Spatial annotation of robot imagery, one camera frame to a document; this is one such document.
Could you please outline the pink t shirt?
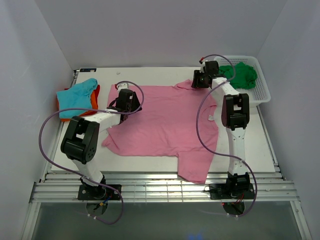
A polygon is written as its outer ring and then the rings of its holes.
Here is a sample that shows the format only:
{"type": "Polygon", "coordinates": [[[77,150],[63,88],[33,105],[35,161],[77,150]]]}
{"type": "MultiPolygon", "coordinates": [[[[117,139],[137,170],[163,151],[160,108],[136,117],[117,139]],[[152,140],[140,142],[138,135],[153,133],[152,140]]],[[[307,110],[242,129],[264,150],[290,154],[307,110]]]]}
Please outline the pink t shirt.
{"type": "MultiPolygon", "coordinates": [[[[183,179],[203,184],[214,154],[206,150],[196,133],[198,108],[207,89],[193,89],[187,79],[174,86],[131,86],[144,99],[142,110],[123,123],[107,129],[102,146],[119,156],[177,157],[177,174],[183,179]]],[[[202,141],[215,151],[219,128],[212,119],[216,100],[209,95],[198,119],[202,141]]]]}

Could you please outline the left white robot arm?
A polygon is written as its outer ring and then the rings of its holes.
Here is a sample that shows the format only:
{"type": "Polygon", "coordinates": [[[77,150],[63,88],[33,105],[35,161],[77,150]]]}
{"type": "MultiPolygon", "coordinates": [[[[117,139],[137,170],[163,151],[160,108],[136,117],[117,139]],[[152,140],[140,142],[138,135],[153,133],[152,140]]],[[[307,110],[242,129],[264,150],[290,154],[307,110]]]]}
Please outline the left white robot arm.
{"type": "Polygon", "coordinates": [[[80,181],[87,193],[95,200],[106,195],[105,177],[94,160],[97,151],[99,133],[124,122],[129,113],[140,111],[141,104],[135,91],[123,88],[113,100],[106,112],[88,117],[71,118],[60,150],[72,160],[82,174],[80,181]]]}

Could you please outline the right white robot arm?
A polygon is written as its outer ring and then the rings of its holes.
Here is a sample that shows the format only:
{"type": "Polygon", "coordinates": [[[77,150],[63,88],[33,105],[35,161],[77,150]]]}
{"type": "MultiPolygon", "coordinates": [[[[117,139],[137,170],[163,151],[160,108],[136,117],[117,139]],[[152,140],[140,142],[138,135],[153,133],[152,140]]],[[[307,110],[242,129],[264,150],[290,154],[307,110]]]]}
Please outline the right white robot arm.
{"type": "Polygon", "coordinates": [[[228,136],[229,153],[218,153],[205,145],[199,132],[200,110],[210,95],[207,93],[202,99],[196,115],[196,134],[201,145],[209,152],[229,158],[226,183],[211,185],[209,192],[214,198],[237,199],[251,189],[250,177],[246,165],[245,133],[250,121],[249,95],[235,90],[230,81],[219,73],[219,64],[215,60],[199,60],[201,68],[195,70],[191,87],[194,89],[211,88],[221,90],[222,109],[221,122],[228,136]]]}

